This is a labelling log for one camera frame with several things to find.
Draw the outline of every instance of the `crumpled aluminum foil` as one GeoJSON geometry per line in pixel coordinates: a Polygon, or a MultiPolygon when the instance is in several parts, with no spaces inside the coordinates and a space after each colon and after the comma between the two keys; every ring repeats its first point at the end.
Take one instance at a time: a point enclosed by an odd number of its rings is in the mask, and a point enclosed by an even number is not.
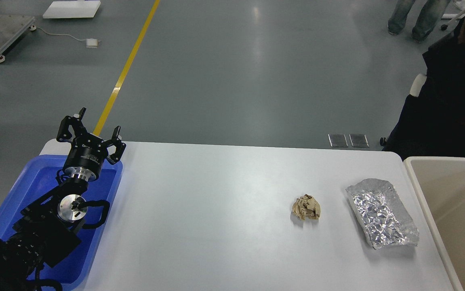
{"type": "Polygon", "coordinates": [[[417,246],[419,231],[389,181],[365,179],[346,191],[367,243],[374,249],[417,246]]]}

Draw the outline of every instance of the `robotic arm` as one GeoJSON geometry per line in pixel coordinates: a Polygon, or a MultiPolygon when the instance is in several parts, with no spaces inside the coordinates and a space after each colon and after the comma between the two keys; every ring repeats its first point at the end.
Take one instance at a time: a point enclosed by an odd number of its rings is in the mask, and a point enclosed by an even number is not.
{"type": "Polygon", "coordinates": [[[54,267],[81,243],[76,235],[82,229],[97,228],[107,219],[110,203],[106,200],[86,201],[83,193],[88,183],[99,178],[105,159],[115,164],[125,150],[120,127],[109,140],[88,133],[81,119],[85,113],[66,116],[60,125],[57,141],[69,142],[71,149],[62,170],[57,173],[58,186],[33,201],[22,211],[13,229],[16,234],[6,242],[0,239],[0,291],[35,291],[62,285],[55,280],[40,280],[44,263],[54,267]],[[109,154],[108,148],[116,151],[109,154]],[[103,207],[97,223],[86,224],[84,216],[90,207],[103,207]],[[27,277],[35,270],[35,280],[27,277]]]}

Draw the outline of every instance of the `caster wheel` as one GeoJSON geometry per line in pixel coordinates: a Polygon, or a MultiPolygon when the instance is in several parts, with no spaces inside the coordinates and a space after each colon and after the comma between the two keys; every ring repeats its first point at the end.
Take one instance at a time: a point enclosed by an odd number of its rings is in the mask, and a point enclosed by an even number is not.
{"type": "Polygon", "coordinates": [[[0,55],[0,63],[2,63],[2,62],[5,61],[5,60],[6,60],[6,57],[3,56],[3,55],[0,55]]]}

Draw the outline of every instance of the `crumpled brown paper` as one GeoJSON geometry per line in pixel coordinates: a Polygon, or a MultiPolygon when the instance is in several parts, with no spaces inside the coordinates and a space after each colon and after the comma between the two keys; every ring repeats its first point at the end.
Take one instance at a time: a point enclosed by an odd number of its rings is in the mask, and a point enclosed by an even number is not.
{"type": "Polygon", "coordinates": [[[309,219],[319,219],[320,217],[320,204],[312,196],[306,194],[297,198],[293,203],[293,214],[298,218],[304,220],[305,217],[309,219]]]}

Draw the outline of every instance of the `metal cart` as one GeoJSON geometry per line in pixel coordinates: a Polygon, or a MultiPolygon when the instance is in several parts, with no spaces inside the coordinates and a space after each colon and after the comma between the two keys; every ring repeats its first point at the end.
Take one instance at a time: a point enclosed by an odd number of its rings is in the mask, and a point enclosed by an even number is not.
{"type": "Polygon", "coordinates": [[[0,63],[5,61],[4,51],[27,29],[36,30],[35,18],[25,15],[0,15],[0,63]]]}

